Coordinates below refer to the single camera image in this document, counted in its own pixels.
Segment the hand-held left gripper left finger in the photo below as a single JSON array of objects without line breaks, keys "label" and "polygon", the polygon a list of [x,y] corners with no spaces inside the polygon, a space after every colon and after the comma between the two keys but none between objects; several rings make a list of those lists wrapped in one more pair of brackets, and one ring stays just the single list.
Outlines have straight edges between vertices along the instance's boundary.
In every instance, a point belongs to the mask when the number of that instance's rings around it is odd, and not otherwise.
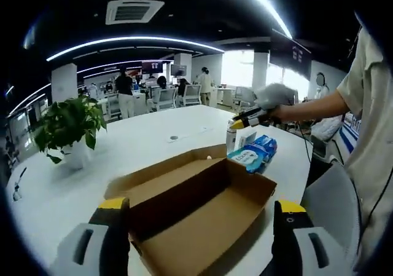
[{"label": "hand-held left gripper left finger", "polygon": [[128,211],[125,197],[105,200],[89,222],[77,225],[58,245],[52,275],[127,275]]}]

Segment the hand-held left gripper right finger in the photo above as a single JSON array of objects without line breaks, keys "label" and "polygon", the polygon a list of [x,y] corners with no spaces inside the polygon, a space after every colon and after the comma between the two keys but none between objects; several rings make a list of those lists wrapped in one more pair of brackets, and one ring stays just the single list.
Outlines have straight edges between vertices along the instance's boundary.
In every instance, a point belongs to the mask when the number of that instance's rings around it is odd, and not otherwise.
[{"label": "hand-held left gripper right finger", "polygon": [[274,202],[273,237],[274,275],[352,275],[341,246],[297,203]]}]

